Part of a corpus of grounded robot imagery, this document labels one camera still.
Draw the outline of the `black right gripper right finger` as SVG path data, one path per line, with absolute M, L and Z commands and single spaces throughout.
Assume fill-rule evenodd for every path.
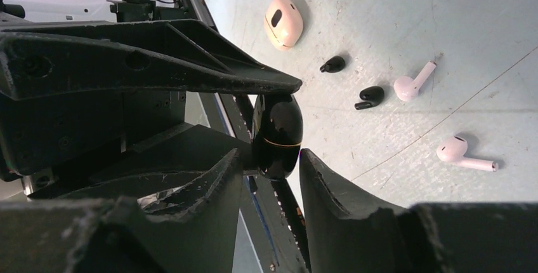
M 299 175 L 314 272 L 536 272 L 535 203 L 403 208 L 303 149 Z

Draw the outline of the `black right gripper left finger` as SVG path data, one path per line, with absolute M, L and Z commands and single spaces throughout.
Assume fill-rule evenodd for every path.
M 242 174 L 233 149 L 151 213 L 131 197 L 4 201 L 1 271 L 230 272 Z

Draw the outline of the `black gold-trimmed charging case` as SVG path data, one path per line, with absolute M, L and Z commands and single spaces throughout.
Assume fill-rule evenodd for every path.
M 260 174 L 285 180 L 303 141 L 303 117 L 294 95 L 258 95 L 252 125 L 252 153 Z

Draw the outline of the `black earbud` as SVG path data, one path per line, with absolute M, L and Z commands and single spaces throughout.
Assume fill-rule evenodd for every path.
M 346 61 L 341 56 L 334 56 L 326 61 L 321 67 L 320 72 L 337 73 L 346 67 Z
M 384 100 L 384 89 L 380 86 L 370 86 L 359 94 L 361 102 L 355 104 L 356 110 L 369 109 L 378 106 Z

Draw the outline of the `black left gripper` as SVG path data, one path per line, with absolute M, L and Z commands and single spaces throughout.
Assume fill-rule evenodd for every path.
M 130 146 L 168 130 L 184 121 L 181 91 L 292 94 L 301 85 L 198 20 L 5 23 L 1 178 L 31 175 L 121 137 Z M 199 197 L 208 184 L 195 180 L 232 149 L 246 171 L 257 170 L 248 142 L 196 125 L 86 180 L 63 178 L 29 198 L 125 196 L 153 215 L 183 210 L 188 194 Z

